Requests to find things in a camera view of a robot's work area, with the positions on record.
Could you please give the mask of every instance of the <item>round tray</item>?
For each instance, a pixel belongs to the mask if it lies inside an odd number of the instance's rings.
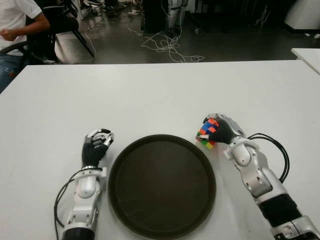
[[[195,230],[210,213],[216,181],[207,157],[172,135],[141,138],[116,159],[108,195],[118,218],[151,239],[175,239]]]

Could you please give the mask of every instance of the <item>rubik's cube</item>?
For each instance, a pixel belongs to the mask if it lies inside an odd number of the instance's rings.
[[[208,119],[208,121],[204,123],[204,125],[200,128],[200,130],[196,135],[199,136],[199,135],[213,134],[218,129],[218,127],[219,127],[219,123],[214,118],[211,117]],[[216,144],[215,141],[205,140],[200,137],[195,137],[195,138],[210,150]]]

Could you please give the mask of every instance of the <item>cable on floor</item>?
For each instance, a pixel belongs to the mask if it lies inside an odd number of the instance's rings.
[[[161,2],[161,8],[166,15],[166,23],[168,26],[169,17],[168,17],[168,14],[166,13],[165,9],[163,8],[162,1],[160,1],[160,2]],[[179,36],[175,36],[173,38],[168,37],[162,31],[156,33],[152,37],[147,37],[147,36],[143,36],[143,34],[141,32],[137,32],[135,30],[132,30],[128,25],[126,27],[128,28],[129,31],[134,32],[137,36],[147,39],[144,43],[142,43],[141,47],[148,48],[150,50],[156,51],[157,53],[169,53],[170,59],[175,63],[187,63],[187,59],[189,59],[189,61],[192,63],[198,63],[198,62],[205,59],[205,57],[203,57],[203,56],[199,56],[199,55],[185,56],[185,55],[182,55],[180,52],[178,52],[177,49],[180,48],[178,41],[182,35],[182,14],[180,16],[180,34],[179,34]],[[159,45],[158,45],[157,41],[154,40],[154,38],[157,36],[162,36],[165,38],[160,41]],[[153,42],[155,45],[155,48],[148,46],[147,45],[148,42]],[[181,60],[174,59],[172,54],[180,56]]]
[[[71,63],[71,64],[74,64],[74,65],[77,65],[77,64],[86,64],[86,63],[90,63],[92,62],[95,57],[96,57],[96,54],[97,54],[97,50],[96,48],[94,47],[93,43],[92,43],[92,40],[91,38],[88,36],[88,33],[89,32],[92,32],[92,31],[97,31],[99,29],[99,27],[103,27],[105,26],[106,24],[115,24],[115,23],[120,23],[120,24],[127,24],[127,23],[130,23],[133,21],[133,18],[131,17],[129,21],[125,21],[125,22],[121,22],[122,19],[125,19],[125,18],[128,18],[129,17],[127,15],[125,15],[124,17],[121,17],[121,18],[118,18],[118,17],[114,17],[112,19],[102,19],[100,21],[98,21],[97,23],[93,23],[93,24],[89,24],[88,25],[88,29],[86,31],[84,31],[84,35],[86,36],[86,38],[89,40],[89,43],[94,51],[94,54],[93,54],[93,57],[92,59],[88,60],[88,61],[80,61],[80,62],[75,62],[75,63]]]

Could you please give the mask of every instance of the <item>chair leg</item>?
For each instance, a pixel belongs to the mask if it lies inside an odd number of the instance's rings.
[[[84,37],[80,34],[78,31],[72,31],[73,34],[76,36],[76,38],[79,40],[79,42],[84,46],[84,48],[89,52],[89,54],[92,57],[95,57],[94,53],[91,51],[91,49],[88,47]]]
[[[84,38],[84,36],[82,36],[82,34],[78,31],[78,30],[75,30],[75,31],[72,31],[73,34],[77,34],[81,39],[82,41],[84,41],[85,43],[87,43],[86,39]]]

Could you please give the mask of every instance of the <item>white table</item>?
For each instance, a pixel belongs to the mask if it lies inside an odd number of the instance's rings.
[[[319,48],[292,48],[299,60],[304,61],[310,68],[320,75],[320,49]]]
[[[0,95],[0,239],[55,239],[56,194],[80,169],[84,136],[93,129],[115,133],[105,159],[110,170],[128,144],[147,135],[195,142],[212,112],[229,115],[248,135],[264,132],[286,147],[291,169],[284,185],[319,227],[319,89],[319,76],[296,60],[28,66]],[[280,175],[280,152],[259,144]],[[216,199],[208,220],[185,239],[273,239],[224,148],[201,148],[215,172]],[[66,216],[72,191],[60,215]],[[96,239],[142,239],[116,218],[106,194]]]

